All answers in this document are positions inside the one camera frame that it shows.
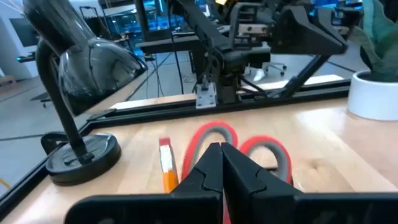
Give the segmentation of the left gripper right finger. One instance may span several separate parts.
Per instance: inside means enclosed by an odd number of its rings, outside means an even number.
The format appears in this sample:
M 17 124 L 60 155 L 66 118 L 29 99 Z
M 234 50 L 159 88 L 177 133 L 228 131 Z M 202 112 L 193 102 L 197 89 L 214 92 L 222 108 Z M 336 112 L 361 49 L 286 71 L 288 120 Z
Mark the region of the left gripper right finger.
M 228 143 L 223 187 L 231 223 L 397 224 L 397 194 L 304 193 Z

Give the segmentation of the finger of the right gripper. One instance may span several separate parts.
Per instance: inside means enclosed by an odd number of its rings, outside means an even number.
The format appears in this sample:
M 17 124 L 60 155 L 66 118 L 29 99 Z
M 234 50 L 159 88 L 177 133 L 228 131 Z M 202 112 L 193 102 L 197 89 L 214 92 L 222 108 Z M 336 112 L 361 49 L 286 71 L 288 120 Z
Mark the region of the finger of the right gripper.
M 285 6 L 272 30 L 271 53 L 343 54 L 346 41 L 332 25 L 334 14 L 333 9 L 321 7 L 310 20 L 304 6 Z

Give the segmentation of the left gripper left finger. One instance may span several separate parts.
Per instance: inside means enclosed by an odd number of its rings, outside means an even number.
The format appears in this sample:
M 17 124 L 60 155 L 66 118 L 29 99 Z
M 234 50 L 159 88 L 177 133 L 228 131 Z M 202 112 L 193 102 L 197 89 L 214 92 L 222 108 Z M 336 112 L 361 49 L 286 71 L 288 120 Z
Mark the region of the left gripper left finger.
M 223 153 L 212 143 L 169 194 L 94 195 L 74 204 L 65 223 L 221 223 Z

